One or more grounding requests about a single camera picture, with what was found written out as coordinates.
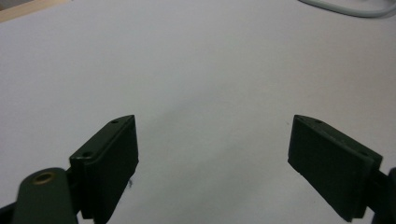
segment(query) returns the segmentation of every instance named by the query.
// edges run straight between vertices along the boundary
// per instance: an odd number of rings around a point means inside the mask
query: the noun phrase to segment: screw hole
[[[92,156],[92,154],[93,153],[91,151],[87,151],[87,152],[82,153],[82,156],[85,157],[85,158],[89,158],[89,157]]]
[[[33,184],[43,185],[50,182],[54,177],[55,177],[55,173],[52,172],[42,173],[35,177],[35,179],[33,180]]]

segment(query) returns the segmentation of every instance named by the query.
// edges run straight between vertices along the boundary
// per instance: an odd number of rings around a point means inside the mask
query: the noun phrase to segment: white table
[[[294,114],[396,166],[396,16],[76,0],[0,23],[0,41],[0,206],[129,114],[140,163],[109,223],[344,223],[287,163]]]

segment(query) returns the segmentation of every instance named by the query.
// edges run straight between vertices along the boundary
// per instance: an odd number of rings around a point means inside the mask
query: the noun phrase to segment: white surface
[[[109,223],[344,223],[287,163],[294,114],[396,165],[396,16],[76,0],[1,23],[0,41],[0,206],[129,114],[141,162]]]

